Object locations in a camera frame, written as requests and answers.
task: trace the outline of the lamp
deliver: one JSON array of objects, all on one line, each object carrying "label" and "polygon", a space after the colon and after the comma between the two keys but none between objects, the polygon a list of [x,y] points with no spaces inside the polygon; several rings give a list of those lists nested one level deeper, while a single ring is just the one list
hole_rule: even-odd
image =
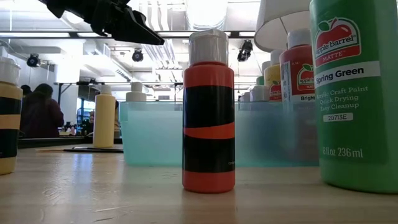
[{"label": "lamp", "polygon": [[262,0],[255,45],[265,51],[287,48],[287,34],[296,29],[310,28],[311,0]]}]

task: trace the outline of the clear plastic bin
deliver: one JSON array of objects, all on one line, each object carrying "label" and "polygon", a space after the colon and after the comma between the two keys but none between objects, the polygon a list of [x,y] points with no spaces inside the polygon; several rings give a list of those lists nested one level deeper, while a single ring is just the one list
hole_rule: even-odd
[{"label": "clear plastic bin", "polygon": [[[121,103],[124,158],[132,166],[180,166],[182,103]],[[236,165],[317,166],[315,104],[235,104]]]}]

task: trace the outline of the wooden table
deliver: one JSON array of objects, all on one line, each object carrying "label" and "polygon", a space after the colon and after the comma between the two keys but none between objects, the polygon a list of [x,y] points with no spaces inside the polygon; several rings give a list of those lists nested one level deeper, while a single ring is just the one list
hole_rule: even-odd
[{"label": "wooden table", "polygon": [[330,187],[316,167],[238,168],[236,179],[202,195],[183,190],[179,167],[22,149],[0,176],[0,223],[398,223],[398,196]]}]

